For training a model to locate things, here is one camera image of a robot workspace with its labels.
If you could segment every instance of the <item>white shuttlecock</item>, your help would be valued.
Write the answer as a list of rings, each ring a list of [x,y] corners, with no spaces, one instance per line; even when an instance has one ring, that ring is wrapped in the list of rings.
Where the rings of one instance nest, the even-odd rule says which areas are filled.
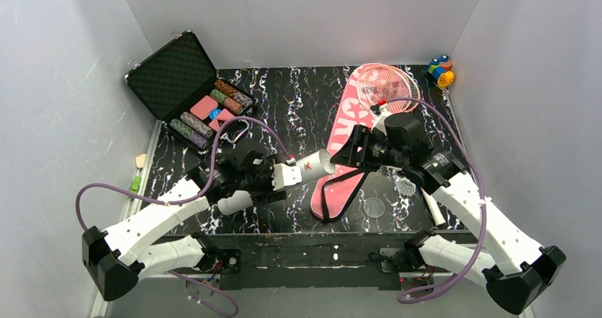
[[[395,182],[395,190],[401,195],[412,196],[416,193],[416,185],[407,177],[402,177]]]

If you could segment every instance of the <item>white wall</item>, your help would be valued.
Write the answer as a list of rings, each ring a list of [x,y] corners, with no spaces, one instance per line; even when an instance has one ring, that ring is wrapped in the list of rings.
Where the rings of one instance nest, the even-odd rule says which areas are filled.
[[[419,63],[478,0],[127,0],[151,47],[194,30],[218,68]]]
[[[568,261],[538,317],[600,317],[602,0],[481,0],[452,101],[487,192]]]
[[[151,53],[125,0],[0,0],[2,317],[86,317],[74,198],[90,182],[128,187],[151,125],[121,80]],[[89,225],[126,199],[84,196]]]

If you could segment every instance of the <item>robotic arm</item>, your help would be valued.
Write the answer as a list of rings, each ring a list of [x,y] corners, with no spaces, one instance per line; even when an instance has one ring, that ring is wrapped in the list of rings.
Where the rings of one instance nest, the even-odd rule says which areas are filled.
[[[299,161],[260,152],[243,142],[217,156],[212,177],[208,165],[189,172],[167,194],[164,204],[150,204],[129,219],[103,231],[93,226],[82,237],[84,266],[107,301],[129,292],[139,280],[176,268],[207,270],[219,256],[206,234],[153,245],[174,226],[217,203],[222,214],[286,198],[286,190],[331,175],[334,164],[377,171],[382,166],[401,169],[472,232],[481,227],[481,206],[488,224],[484,246],[466,277],[487,289],[505,310],[521,313],[554,281],[566,256],[556,246],[542,247],[521,232],[500,210],[478,195],[478,187],[462,162],[449,151],[430,148],[419,121],[411,114],[381,116],[371,131],[356,125],[334,156],[320,150]],[[203,197],[192,202],[169,202],[193,197],[212,178]],[[459,273],[473,250],[430,231],[406,241],[403,259],[415,268],[431,265]]]

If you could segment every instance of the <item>black strap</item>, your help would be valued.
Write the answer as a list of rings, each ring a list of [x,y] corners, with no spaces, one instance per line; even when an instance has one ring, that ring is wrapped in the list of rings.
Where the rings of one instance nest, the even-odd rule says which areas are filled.
[[[353,176],[357,176],[360,174],[364,174],[364,176],[362,177],[360,183],[357,185],[357,187],[354,189],[354,191],[351,193],[351,196],[349,196],[349,198],[347,199],[347,203],[345,203],[345,206],[343,208],[343,210],[341,211],[341,214],[337,215],[336,217],[331,218],[330,217],[330,213],[328,211],[328,206],[326,204],[326,190],[324,190],[324,188],[326,188],[326,186],[331,185],[332,183],[335,182],[342,182],[345,181],[349,178],[352,178]],[[335,219],[338,219],[347,209],[347,207],[349,206],[349,203],[351,203],[351,201],[353,200],[353,198],[356,196],[357,191],[359,190],[359,188],[361,187],[361,185],[363,184],[363,181],[366,179],[367,176],[367,172],[365,172],[364,170],[360,170],[360,169],[355,169],[354,171],[348,172],[347,174],[335,177],[331,180],[327,180],[323,185],[322,185],[322,220],[323,221],[334,221]]]

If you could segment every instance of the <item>toy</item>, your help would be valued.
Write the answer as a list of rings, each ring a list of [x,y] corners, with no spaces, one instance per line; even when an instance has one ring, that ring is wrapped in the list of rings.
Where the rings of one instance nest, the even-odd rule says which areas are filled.
[[[452,60],[449,59],[449,56],[442,55],[440,59],[434,58],[431,60],[427,67],[428,73],[437,80],[437,86],[440,88],[448,87],[454,82],[454,73],[450,70],[452,68],[451,63]]]

